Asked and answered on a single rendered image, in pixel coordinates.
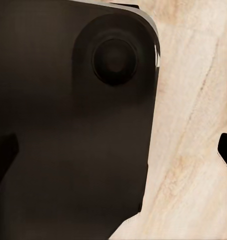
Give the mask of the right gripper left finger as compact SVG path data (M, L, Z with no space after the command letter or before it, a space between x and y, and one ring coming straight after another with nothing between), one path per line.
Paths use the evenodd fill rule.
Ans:
M15 133L0 136L0 183L20 151Z

